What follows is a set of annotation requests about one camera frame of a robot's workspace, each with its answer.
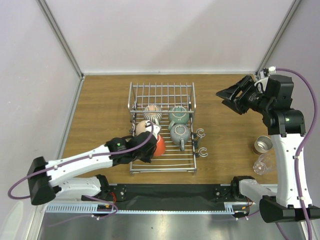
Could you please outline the orange mug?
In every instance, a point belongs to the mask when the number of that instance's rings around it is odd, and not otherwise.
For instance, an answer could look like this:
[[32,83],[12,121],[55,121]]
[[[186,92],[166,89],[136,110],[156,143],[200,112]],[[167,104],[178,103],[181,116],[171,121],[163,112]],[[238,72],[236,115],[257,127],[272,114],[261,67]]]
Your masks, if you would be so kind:
[[154,151],[153,155],[155,157],[159,157],[159,156],[163,155],[165,153],[165,151],[166,151],[165,141],[162,138],[162,136],[159,134],[157,136],[156,148],[155,148],[155,151]]

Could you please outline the beige ceramic mug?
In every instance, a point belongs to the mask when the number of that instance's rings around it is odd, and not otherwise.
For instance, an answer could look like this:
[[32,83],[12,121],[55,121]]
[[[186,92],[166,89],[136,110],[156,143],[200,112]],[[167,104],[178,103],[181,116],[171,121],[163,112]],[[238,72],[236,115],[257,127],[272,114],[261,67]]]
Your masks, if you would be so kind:
[[146,121],[148,121],[148,120],[142,120],[141,122],[139,122],[139,123],[137,124],[137,126],[135,127],[135,134],[136,134],[136,136],[138,136],[138,135],[140,135],[140,134],[142,134],[142,133],[147,133],[147,135],[150,134],[150,132],[149,132],[149,131],[146,131],[146,129],[145,129],[145,123],[146,123]]

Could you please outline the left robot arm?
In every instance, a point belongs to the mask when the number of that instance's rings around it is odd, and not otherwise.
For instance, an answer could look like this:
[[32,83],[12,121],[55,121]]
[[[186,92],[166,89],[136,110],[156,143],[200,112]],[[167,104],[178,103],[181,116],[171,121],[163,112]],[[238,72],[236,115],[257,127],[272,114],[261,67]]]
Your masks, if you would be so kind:
[[134,137],[115,137],[95,149],[63,159],[35,158],[27,172],[31,204],[38,206],[54,200],[63,192],[62,183],[78,175],[135,160],[150,163],[157,148],[157,137],[156,133],[146,131]]

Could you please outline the white ribbed mug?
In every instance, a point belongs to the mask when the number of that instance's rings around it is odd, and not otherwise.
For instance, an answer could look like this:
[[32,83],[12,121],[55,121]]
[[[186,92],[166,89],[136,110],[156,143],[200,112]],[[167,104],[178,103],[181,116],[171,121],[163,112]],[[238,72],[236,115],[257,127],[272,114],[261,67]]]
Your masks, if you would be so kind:
[[151,121],[156,125],[160,125],[162,117],[162,109],[158,105],[150,104],[143,110],[144,120]]

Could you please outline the teal ceramic mug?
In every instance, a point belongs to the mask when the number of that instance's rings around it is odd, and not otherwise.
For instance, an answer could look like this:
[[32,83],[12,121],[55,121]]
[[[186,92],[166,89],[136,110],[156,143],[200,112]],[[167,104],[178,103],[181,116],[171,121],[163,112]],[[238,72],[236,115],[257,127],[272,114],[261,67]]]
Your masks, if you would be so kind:
[[168,118],[170,121],[168,130],[170,131],[171,128],[176,124],[186,125],[189,121],[189,114],[187,113],[187,109],[185,107],[175,106],[170,109]]

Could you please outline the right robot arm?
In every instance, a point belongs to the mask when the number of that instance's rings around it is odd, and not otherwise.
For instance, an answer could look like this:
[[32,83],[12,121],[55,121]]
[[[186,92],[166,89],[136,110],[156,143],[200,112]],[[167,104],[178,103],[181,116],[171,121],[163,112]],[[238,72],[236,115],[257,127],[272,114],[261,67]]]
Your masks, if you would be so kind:
[[316,220],[320,209],[310,197],[300,144],[306,140],[304,115],[293,109],[291,77],[273,74],[266,78],[263,91],[250,75],[236,84],[220,90],[216,96],[222,104],[242,115],[249,109],[262,114],[276,159],[277,192],[263,187],[252,177],[238,176],[230,188],[235,201],[248,197],[259,204],[259,211],[266,223],[300,222]]

